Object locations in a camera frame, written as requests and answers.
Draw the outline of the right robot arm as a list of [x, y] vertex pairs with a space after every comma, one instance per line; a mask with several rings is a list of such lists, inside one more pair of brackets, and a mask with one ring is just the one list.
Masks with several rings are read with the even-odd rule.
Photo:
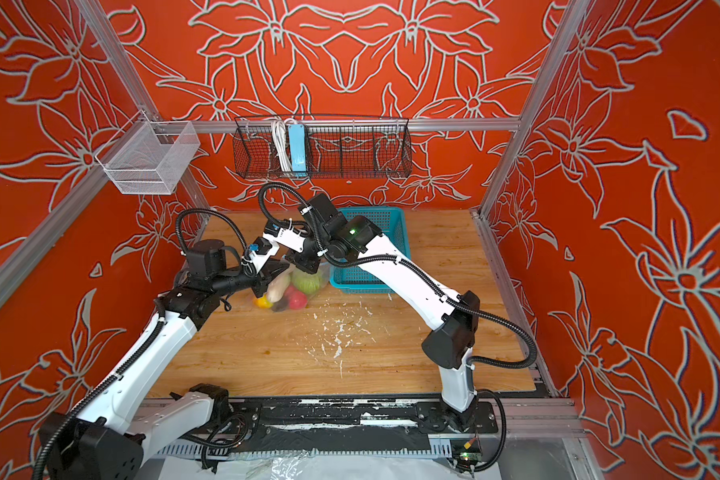
[[[300, 220], [278, 219], [269, 212], [266, 195], [271, 190], [286, 192], [296, 199]], [[311, 271], [322, 262], [336, 269], [359, 268], [413, 308], [430, 329], [422, 349], [438, 367], [440, 399], [452, 413], [465, 414], [477, 406], [478, 393], [473, 381], [476, 364], [517, 370], [536, 362], [538, 348], [528, 332], [481, 310], [480, 300], [473, 292], [459, 293], [427, 274], [368, 217], [346, 218], [327, 195], [305, 199], [294, 187], [282, 182], [264, 184], [257, 201], [267, 219], [264, 238], [274, 249], [287, 248], [285, 258], [291, 264], [303, 271]], [[473, 347], [481, 320], [515, 334], [525, 344], [526, 356], [508, 361], [475, 355]]]

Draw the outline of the red fruit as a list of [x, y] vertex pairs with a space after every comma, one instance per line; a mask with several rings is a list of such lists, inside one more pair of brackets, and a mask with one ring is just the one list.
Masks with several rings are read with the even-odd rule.
[[288, 308], [291, 310], [304, 309], [308, 303], [307, 295], [295, 288], [289, 287], [285, 292]]

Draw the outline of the clear zip top bag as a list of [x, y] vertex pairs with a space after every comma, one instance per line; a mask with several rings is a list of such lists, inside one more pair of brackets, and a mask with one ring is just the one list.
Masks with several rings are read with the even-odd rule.
[[311, 298], [327, 286], [329, 276], [330, 266], [327, 262], [321, 263], [314, 274], [291, 265], [269, 284], [263, 296], [253, 299], [253, 304], [259, 309], [276, 313], [302, 310]]

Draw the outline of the orange yellow mango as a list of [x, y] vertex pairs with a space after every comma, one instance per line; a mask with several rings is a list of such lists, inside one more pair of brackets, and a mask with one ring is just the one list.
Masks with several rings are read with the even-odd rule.
[[260, 309], [271, 309], [273, 306], [273, 303], [266, 296], [255, 298], [254, 304]]

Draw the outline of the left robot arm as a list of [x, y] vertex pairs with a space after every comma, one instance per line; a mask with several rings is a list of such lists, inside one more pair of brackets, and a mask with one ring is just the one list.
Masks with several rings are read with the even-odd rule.
[[231, 249], [220, 240], [182, 242], [185, 279], [156, 298], [145, 330], [106, 378], [68, 413], [52, 414], [43, 423], [33, 478], [133, 479], [144, 463], [179, 439], [206, 450], [239, 445], [245, 431], [230, 440], [219, 436], [230, 425], [245, 423], [222, 387], [200, 384], [155, 414], [142, 420], [135, 415], [171, 360], [219, 306], [243, 290], [262, 297], [286, 271], [286, 262], [275, 255], [279, 236], [289, 229], [268, 221], [262, 236], [233, 253], [235, 267], [228, 266]]

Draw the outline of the green cabbage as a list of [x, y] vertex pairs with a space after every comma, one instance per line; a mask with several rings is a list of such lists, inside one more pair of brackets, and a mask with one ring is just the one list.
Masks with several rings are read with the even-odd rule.
[[329, 271], [319, 268], [316, 273], [310, 274], [299, 269], [291, 273], [291, 283], [295, 289], [311, 296], [319, 292], [328, 283]]

